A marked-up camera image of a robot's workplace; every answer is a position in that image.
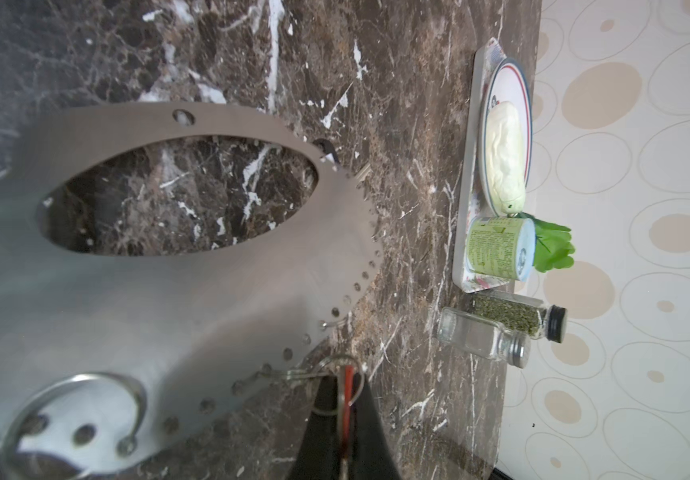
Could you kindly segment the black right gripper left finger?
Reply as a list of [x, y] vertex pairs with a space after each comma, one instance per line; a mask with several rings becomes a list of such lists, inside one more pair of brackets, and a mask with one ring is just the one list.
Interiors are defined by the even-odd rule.
[[[326, 409], [333, 406], [334, 388], [329, 378], [319, 384], [313, 406]], [[289, 480], [338, 479], [340, 474], [339, 436], [337, 416], [320, 417], [311, 412], [297, 459], [287, 478]]]

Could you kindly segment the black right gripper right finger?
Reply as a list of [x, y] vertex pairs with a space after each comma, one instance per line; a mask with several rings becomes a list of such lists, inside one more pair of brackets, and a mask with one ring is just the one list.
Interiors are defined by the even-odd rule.
[[401, 478], [385, 433], [368, 379], [354, 376], [354, 398], [350, 407], [347, 440], [347, 478], [388, 480]]

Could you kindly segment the metal keyring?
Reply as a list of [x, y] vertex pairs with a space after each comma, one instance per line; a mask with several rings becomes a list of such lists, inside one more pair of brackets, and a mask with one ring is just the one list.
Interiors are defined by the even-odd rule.
[[145, 386], [128, 375], [88, 372], [57, 380], [14, 414], [0, 443], [1, 472], [6, 479], [35, 479], [23, 463], [26, 453], [77, 460], [74, 479], [129, 462], [139, 452], [148, 406]]
[[320, 417], [342, 417], [355, 406], [365, 389], [362, 365], [350, 354], [330, 355], [311, 370], [291, 370], [283, 373], [281, 378], [291, 382], [331, 379], [334, 388], [333, 406], [328, 409], [320, 406], [312, 408], [313, 413]]

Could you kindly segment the red key tag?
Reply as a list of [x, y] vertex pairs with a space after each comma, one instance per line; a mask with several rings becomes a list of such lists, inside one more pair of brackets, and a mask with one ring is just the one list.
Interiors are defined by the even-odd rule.
[[340, 442], [340, 459], [346, 463], [349, 456], [350, 423], [352, 416], [351, 401], [354, 398], [355, 368], [352, 365], [344, 366], [339, 374], [338, 388], [340, 389], [341, 402], [338, 413], [338, 435]]

